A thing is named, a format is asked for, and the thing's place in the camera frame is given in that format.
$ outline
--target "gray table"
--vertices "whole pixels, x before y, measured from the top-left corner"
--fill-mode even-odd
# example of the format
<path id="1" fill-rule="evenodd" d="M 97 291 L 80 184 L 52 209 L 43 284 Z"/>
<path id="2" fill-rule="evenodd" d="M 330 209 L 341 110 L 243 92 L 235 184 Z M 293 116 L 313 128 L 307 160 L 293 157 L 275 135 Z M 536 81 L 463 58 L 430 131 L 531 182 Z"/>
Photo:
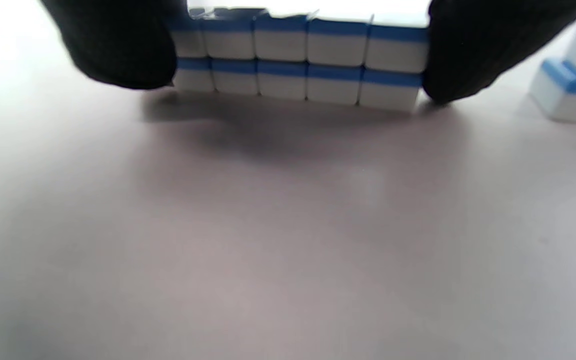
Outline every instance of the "gray table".
<path id="1" fill-rule="evenodd" d="M 526 98 L 571 32 L 403 118 L 96 84 L 7 9 L 0 360 L 576 359 L 576 126 Z"/>

